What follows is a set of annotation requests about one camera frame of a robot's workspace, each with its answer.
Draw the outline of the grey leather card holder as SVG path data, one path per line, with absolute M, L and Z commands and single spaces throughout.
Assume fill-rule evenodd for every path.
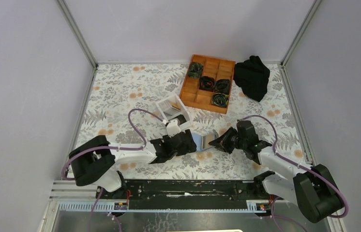
M 219 137 L 219 134 L 216 130 L 213 130 L 212 132 L 206 134 L 206 135 L 200 135 L 197 133 L 191 133 L 194 143 L 196 144 L 196 150 L 197 152 L 205 151 L 213 146 L 209 144 L 209 142 L 217 139 Z

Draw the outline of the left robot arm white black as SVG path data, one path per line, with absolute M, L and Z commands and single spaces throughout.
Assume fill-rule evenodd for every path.
M 117 167 L 125 163 L 164 163 L 177 156 L 196 152 L 196 144 L 190 130 L 173 136 L 152 139 L 143 144 L 110 143 L 106 136 L 98 135 L 71 151 L 63 167 L 72 168 L 72 180 L 79 187 L 97 185 L 118 199 L 125 194 L 124 178 Z

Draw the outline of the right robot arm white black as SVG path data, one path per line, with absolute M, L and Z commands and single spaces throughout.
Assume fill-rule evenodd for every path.
M 232 153 L 242 150 L 248 159 L 268 167 L 268 171 L 254 178 L 253 193 L 259 199 L 269 195 L 281 197 L 295 204 L 312 223 L 343 209 L 348 204 L 339 191 L 330 171 L 324 165 L 305 166 L 277 153 L 276 142 L 260 140 L 249 120 L 240 120 L 236 128 L 209 142 L 216 149 Z

